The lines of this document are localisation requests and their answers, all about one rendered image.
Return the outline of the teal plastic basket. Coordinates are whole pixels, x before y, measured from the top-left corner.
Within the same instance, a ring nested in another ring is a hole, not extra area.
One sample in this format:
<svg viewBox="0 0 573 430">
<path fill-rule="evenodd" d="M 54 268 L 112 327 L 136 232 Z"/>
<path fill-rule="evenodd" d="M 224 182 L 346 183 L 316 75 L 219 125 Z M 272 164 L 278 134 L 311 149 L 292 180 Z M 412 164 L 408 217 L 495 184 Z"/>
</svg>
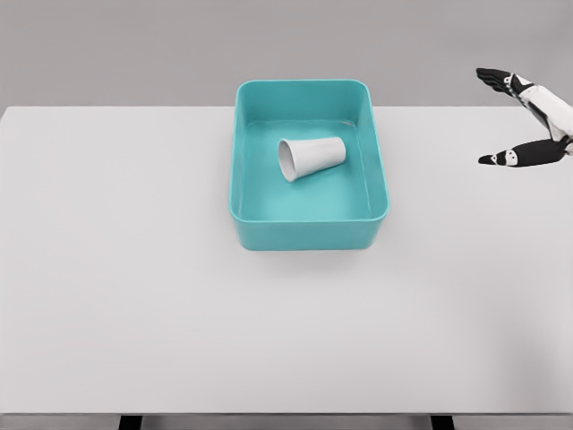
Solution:
<svg viewBox="0 0 573 430">
<path fill-rule="evenodd" d="M 346 159 L 294 182 L 281 140 L 338 137 Z M 235 96 L 228 207 L 252 251 L 369 247 L 389 212 L 389 189 L 368 87 L 352 79 L 252 80 Z"/>
</svg>

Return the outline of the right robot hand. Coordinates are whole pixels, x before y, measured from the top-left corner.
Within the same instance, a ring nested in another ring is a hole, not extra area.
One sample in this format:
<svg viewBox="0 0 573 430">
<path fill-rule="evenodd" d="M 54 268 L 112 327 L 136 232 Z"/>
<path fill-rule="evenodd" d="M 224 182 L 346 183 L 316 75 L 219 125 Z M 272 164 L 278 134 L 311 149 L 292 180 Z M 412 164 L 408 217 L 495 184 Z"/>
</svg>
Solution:
<svg viewBox="0 0 573 430">
<path fill-rule="evenodd" d="M 478 159 L 481 165 L 527 168 L 548 165 L 573 156 L 573 106 L 543 85 L 517 73 L 478 67 L 477 78 L 496 92 L 504 93 L 529 111 L 548 131 L 547 139 L 521 143 Z"/>
</svg>

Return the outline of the white paper cup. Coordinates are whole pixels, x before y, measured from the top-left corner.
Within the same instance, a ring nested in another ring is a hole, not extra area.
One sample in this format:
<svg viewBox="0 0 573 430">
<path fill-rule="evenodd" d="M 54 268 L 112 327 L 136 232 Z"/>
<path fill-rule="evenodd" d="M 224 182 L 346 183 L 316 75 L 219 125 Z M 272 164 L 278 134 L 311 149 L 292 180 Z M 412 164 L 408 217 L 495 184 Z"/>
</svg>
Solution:
<svg viewBox="0 0 573 430">
<path fill-rule="evenodd" d="M 278 164 L 287 182 L 294 182 L 344 163 L 346 146 L 340 137 L 310 140 L 282 139 L 278 143 Z"/>
</svg>

